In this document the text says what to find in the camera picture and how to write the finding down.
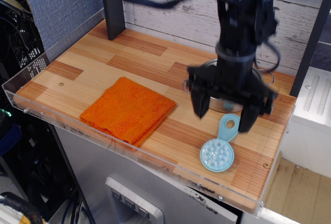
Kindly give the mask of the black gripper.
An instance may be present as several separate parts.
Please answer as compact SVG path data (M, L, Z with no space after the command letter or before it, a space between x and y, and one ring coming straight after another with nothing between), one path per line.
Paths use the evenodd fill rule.
M244 107L238 132L248 132L258 115L271 114L278 94L254 77L254 58L254 53L246 56L220 53L216 67L187 67L194 113L202 118L209 110L211 97L239 103Z

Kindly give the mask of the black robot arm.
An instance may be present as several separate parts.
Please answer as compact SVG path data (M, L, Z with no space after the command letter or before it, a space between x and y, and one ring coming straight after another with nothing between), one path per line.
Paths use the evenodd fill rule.
M215 66L189 66L188 87L197 116L203 117L211 98L243 106L239 132L248 132L259 115L271 113L277 93L252 72L257 47L276 31L274 0L217 0L220 39Z

